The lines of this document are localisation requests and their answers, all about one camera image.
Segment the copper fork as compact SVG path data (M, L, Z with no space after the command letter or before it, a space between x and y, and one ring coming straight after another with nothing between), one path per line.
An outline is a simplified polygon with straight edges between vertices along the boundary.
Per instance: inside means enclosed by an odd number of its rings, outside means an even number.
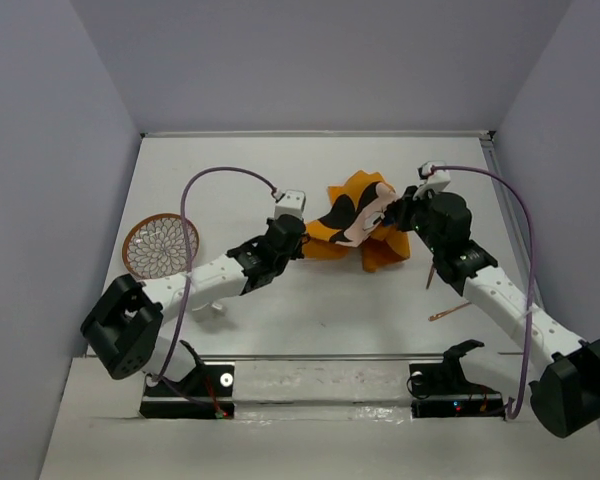
M460 304L458 306L449 308L447 310L444 310L442 312L439 312L439 313L436 313L434 315L429 316L428 317L428 321L429 322L437 321L437 320L442 319L442 318L444 318L444 317L446 317L446 316L448 316L448 315L450 315L452 313L455 313L455 312L457 312L457 311L459 311L461 309L464 309L464 308L466 308L466 307L468 307L470 305L471 305L471 302L462 303L462 304Z

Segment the floral brown rimmed plate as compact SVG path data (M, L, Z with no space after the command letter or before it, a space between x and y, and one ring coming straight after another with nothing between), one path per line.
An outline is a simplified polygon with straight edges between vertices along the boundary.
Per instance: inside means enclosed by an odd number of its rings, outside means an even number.
M155 214L135 225L123 242L122 260L128 272L140 280L184 272L187 250L180 215Z

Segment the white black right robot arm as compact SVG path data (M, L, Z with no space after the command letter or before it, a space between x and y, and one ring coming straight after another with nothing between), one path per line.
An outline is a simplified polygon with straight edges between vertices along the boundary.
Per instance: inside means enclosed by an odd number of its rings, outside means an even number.
M471 237L472 213L450 192L417 195L415 187L387 209L400 231L414 232L444 283L478 307L523 350L540 374L528 381L530 406L553 435L566 438L600 419L600 340L588 342L523 293Z

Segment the orange Mickey placemat cloth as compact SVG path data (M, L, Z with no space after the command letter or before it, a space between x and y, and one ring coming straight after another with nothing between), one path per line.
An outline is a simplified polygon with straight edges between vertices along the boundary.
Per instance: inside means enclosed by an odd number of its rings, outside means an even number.
M357 250L363 270L374 273L411 257L408 234L389 218L399 196L380 173L359 170L327 193L329 211L306 224L306 258L338 260Z

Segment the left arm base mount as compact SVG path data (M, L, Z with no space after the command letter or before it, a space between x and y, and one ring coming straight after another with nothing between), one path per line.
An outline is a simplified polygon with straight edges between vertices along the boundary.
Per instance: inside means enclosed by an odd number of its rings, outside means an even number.
M146 380L139 414L146 419L232 419L235 364L211 362L180 382Z

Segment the white ceramic mug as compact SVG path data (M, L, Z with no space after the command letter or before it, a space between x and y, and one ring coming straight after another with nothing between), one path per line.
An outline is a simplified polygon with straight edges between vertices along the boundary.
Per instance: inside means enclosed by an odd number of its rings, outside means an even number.
M226 307L219 301L213 301L191 308L190 315L197 324L211 323L225 317Z

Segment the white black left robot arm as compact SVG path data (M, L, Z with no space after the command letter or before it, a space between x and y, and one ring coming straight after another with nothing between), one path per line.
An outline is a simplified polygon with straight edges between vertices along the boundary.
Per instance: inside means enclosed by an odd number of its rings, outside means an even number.
M201 370L190 350L160 335L181 307L195 310L221 299L243 296L269 285L289 261L301 257L306 228L284 214L268 222L267 231L228 250L190 273L137 281L115 278L98 299L80 331L114 380L138 371L161 376L181 395L195 392Z

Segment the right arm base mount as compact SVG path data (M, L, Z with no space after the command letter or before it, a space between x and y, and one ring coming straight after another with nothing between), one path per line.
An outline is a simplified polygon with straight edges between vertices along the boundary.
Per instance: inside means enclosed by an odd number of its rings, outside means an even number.
M449 347L438 362L409 365L406 388L411 395L414 419L505 418L502 394L486 385L469 381L461 359L482 348L478 340L465 340Z

